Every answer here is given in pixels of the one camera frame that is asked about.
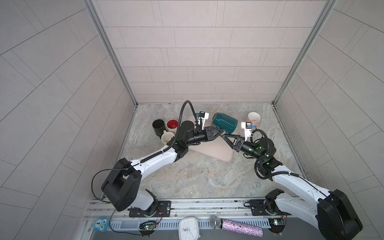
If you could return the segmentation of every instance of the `pink mat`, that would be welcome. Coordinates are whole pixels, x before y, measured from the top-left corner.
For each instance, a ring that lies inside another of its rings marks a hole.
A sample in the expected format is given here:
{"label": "pink mat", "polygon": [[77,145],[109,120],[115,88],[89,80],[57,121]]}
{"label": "pink mat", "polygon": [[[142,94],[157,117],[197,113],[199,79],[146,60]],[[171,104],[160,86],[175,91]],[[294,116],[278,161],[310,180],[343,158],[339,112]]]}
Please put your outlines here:
{"label": "pink mat", "polygon": [[[193,116],[190,116],[188,120],[191,122],[195,122],[195,118]],[[212,121],[206,120],[205,126],[208,127],[215,125],[212,124]],[[197,146],[189,146],[189,149],[210,157],[214,157],[224,162],[229,162],[232,160],[234,151],[230,146],[228,146],[228,144],[224,141],[222,137],[217,137],[215,140],[210,142],[202,142],[200,145]]]}

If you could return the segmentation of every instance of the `black mug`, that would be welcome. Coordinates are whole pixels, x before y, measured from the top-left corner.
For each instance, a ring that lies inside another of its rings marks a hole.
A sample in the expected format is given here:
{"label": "black mug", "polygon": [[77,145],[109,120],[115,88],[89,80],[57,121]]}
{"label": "black mug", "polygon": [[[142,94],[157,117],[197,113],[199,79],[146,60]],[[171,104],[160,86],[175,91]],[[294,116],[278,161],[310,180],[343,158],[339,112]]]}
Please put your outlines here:
{"label": "black mug", "polygon": [[152,123],[153,130],[155,131],[155,134],[161,138],[161,136],[164,133],[164,130],[166,131],[166,126],[164,124],[164,121],[161,119],[157,119],[153,121]]}

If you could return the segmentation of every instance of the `gray tile wall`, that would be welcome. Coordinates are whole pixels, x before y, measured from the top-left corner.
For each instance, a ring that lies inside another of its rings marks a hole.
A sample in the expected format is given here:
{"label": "gray tile wall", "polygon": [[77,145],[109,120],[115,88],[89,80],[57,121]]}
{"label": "gray tile wall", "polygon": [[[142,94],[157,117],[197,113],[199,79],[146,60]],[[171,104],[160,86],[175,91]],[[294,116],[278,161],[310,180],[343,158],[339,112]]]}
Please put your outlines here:
{"label": "gray tile wall", "polygon": [[339,0],[277,109],[311,180],[384,239],[384,2]]}
{"label": "gray tile wall", "polygon": [[140,103],[272,101],[324,3],[93,0]]}
{"label": "gray tile wall", "polygon": [[69,240],[134,108],[82,1],[0,1],[0,79],[0,238]]}

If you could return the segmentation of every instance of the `gray stone surface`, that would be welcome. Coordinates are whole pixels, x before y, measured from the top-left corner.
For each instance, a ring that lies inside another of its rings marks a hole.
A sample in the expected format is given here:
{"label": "gray stone surface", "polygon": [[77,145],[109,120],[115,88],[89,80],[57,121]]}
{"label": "gray stone surface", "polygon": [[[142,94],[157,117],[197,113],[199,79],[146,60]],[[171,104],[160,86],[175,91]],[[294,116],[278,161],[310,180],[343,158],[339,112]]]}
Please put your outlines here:
{"label": "gray stone surface", "polygon": [[[269,103],[253,104],[193,104],[195,112],[216,112],[238,119],[237,129],[249,112],[261,116],[259,128],[273,140],[277,152],[275,158],[295,173],[301,173],[281,127]],[[122,157],[138,159],[162,147],[161,140],[152,129],[156,119],[178,119],[181,104],[142,104],[138,106]],[[183,121],[192,116],[189,105],[185,107]],[[230,162],[189,151],[173,164],[162,167],[145,178],[140,185],[149,189],[158,198],[208,198],[208,197],[264,197],[275,188],[287,191],[270,180],[259,179],[253,169],[254,159],[246,159],[241,152],[235,152]]]}

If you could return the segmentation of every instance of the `white alarm clock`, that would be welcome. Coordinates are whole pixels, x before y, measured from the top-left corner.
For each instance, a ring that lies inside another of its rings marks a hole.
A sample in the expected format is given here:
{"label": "white alarm clock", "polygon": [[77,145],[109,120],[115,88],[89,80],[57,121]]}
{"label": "white alarm clock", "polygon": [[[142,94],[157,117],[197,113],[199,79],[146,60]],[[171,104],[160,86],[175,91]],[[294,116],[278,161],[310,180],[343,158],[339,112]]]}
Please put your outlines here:
{"label": "white alarm clock", "polygon": [[199,222],[194,217],[187,217],[179,223],[180,240],[197,240],[200,237]]}

